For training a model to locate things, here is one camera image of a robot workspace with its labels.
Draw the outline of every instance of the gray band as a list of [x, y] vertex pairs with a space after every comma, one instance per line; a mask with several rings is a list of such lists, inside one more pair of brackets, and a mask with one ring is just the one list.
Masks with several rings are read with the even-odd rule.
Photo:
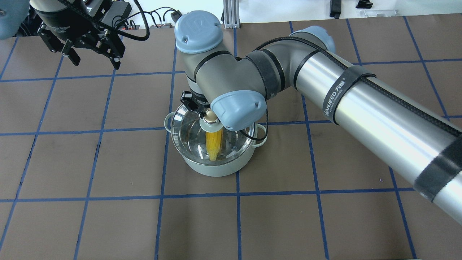
[[273, 68], [271, 59], [264, 52], [255, 50], [245, 56], [258, 69], [266, 87], [265, 100], [275, 96], [280, 90], [280, 81]]
[[444, 149], [414, 181], [414, 189], [432, 201], [462, 171], [462, 136]]
[[340, 100], [348, 89], [356, 84], [362, 77], [375, 77], [375, 75], [362, 66], [351, 66], [347, 68], [332, 85], [322, 105], [322, 112], [330, 121], [337, 124], [334, 116]]

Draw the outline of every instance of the yellow object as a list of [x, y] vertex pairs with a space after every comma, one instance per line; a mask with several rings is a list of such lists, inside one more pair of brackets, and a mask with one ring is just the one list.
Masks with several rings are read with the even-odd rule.
[[207, 149], [208, 157], [210, 158], [211, 161], [217, 160], [218, 153], [220, 153], [220, 150], [221, 150], [222, 136], [223, 136], [223, 128], [220, 128], [220, 130], [214, 133], [205, 132], [206, 149]]

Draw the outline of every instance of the glass lid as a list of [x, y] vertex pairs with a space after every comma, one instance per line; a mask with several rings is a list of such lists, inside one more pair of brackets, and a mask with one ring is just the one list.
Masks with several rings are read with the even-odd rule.
[[[221, 165], [238, 158], [252, 140], [239, 131], [221, 128], [207, 133], [200, 126], [200, 116], [181, 105], [172, 119], [171, 134], [176, 149], [187, 159], [202, 165]], [[254, 136], [255, 124], [246, 128]]]

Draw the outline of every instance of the pot handle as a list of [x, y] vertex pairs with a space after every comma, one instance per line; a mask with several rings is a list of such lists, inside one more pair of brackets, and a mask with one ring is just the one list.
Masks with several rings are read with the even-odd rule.
[[[266, 133], [266, 128], [264, 126], [262, 126], [261, 124], [256, 124], [255, 123], [255, 126], [256, 126], [256, 130], [258, 131], [258, 129], [263, 129], [263, 131]], [[263, 141], [261, 141], [260, 143], [257, 143], [257, 144], [252, 144], [252, 147], [253, 148], [257, 148], [257, 147], [260, 147], [262, 146], [264, 143], [266, 143], [266, 140], [268, 139], [268, 136], [265, 137], [265, 139]]]
[[176, 112], [172, 112], [172, 113], [169, 113], [166, 117], [165, 117], [165, 120], [164, 120], [164, 127], [165, 129], [169, 132], [169, 133], [172, 133], [171, 129], [168, 127], [168, 124], [169, 124], [169, 120], [170, 118], [175, 115]]

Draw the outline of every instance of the yellow corn cob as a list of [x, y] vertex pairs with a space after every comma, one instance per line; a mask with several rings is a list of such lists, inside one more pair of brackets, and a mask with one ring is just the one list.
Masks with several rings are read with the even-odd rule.
[[211, 161], [217, 160], [217, 156], [221, 148], [222, 135], [223, 135], [223, 128], [221, 128], [220, 130], [214, 133], [205, 132], [206, 149], [208, 152], [208, 157], [210, 158]]

